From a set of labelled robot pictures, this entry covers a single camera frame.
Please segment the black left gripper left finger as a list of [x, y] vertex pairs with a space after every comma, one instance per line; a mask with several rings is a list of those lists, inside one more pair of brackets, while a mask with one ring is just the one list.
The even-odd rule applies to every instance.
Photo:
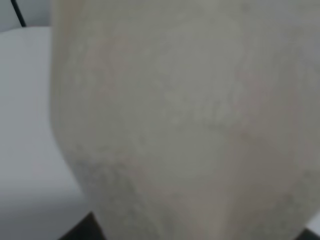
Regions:
[[59, 240], [107, 240], [94, 214], [90, 212]]

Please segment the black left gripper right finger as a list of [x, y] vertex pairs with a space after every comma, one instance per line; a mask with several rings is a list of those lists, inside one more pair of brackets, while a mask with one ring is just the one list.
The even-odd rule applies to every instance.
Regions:
[[320, 236], [306, 228], [299, 234], [297, 240], [320, 240]]

